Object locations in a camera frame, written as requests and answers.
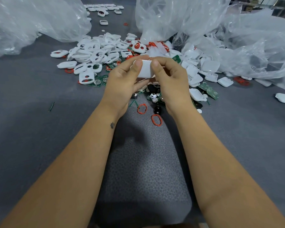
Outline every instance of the fingernail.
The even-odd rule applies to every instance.
[[[143,61],[142,61],[141,59],[137,59],[137,60],[135,61],[135,65],[139,67],[139,66],[142,65],[142,62],[143,62]]]
[[[153,60],[152,62],[153,62],[153,65],[154,65],[155,67],[160,64],[157,60]]]

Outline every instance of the orange gasket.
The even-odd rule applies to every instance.
[[[140,108],[141,106],[145,106],[145,107],[146,107],[146,109],[145,109],[145,111],[144,111],[143,113],[139,111],[139,108]],[[148,109],[148,107],[147,107],[146,104],[140,104],[140,105],[137,107],[137,113],[139,113],[139,114],[145,114],[145,113],[147,112],[147,109]]]
[[[64,69],[64,72],[66,72],[66,73],[73,73],[73,72],[74,72],[74,69],[65,68],[65,69]]]
[[[156,124],[156,122],[153,119],[154,116],[157,116],[160,119],[160,124]],[[161,126],[163,124],[163,121],[162,121],[161,117],[158,114],[153,114],[151,116],[151,120],[152,120],[153,124],[156,125],[156,126]]]

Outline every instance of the person's left arm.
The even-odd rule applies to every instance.
[[[110,72],[98,107],[16,204],[1,228],[87,227],[98,197],[116,123],[126,112],[131,95],[149,82],[136,83],[142,67],[140,59],[149,57],[134,57]]]

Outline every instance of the gray table surface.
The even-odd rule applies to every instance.
[[[122,15],[105,17],[109,26],[100,26],[101,18],[91,13],[89,35],[104,34],[102,29],[122,38],[128,32],[140,35],[134,0],[83,3],[125,7]],[[0,58],[0,221],[101,100],[104,87],[79,85],[77,76],[57,69],[62,60],[49,56],[75,45],[44,35],[20,55]],[[203,104],[204,119],[285,215],[285,104],[273,97],[285,91],[255,81],[247,88],[209,84],[219,99]],[[201,219],[173,119],[164,111],[163,125],[154,126],[154,105],[143,95],[138,103],[148,104],[145,115],[132,106],[117,123],[93,220],[102,226],[141,227]]]

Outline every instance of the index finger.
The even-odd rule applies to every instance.
[[[151,57],[150,60],[156,59],[161,66],[164,66],[171,74],[171,76],[176,76],[184,72],[184,68],[181,67],[176,61],[170,57]]]
[[[119,66],[117,66],[117,69],[121,69],[124,72],[129,72],[131,65],[133,65],[133,62],[137,59],[141,59],[141,60],[149,60],[149,55],[142,55],[142,56],[135,56],[132,57],[124,62],[122,62]]]

